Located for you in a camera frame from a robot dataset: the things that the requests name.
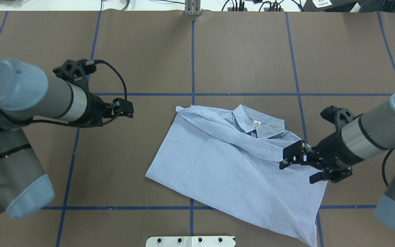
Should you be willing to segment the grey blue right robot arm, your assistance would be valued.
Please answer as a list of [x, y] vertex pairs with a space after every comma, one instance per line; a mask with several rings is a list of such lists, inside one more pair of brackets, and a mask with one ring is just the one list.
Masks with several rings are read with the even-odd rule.
[[[382, 152], [386, 161], [395, 149], [395, 94], [365, 114], [354, 115], [348, 108], [331, 105], [321, 117], [335, 126], [334, 133], [309, 147], [301, 140], [284, 148], [281, 170], [293, 164], [318, 170], [309, 177], [337, 183], [352, 175], [352, 167]], [[395, 175], [385, 182], [387, 188], [375, 208], [378, 221], [395, 230]]]

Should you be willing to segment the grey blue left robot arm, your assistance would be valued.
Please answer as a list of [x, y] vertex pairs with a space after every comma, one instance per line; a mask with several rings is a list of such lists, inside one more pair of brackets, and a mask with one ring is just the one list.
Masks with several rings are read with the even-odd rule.
[[[88, 75], [108, 66], [124, 89], [123, 98], [105, 103], [90, 92]], [[104, 60], [67, 60], [53, 69], [14, 58], [0, 59], [0, 214], [21, 219], [53, 201], [55, 191], [30, 141], [28, 125], [47, 123], [96, 128], [118, 117], [132, 118], [133, 103], [120, 73]]]

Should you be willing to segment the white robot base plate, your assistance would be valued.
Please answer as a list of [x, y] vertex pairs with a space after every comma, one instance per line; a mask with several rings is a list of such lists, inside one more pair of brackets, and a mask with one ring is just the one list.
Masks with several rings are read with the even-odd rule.
[[235, 247], [234, 236], [153, 236], [146, 247]]

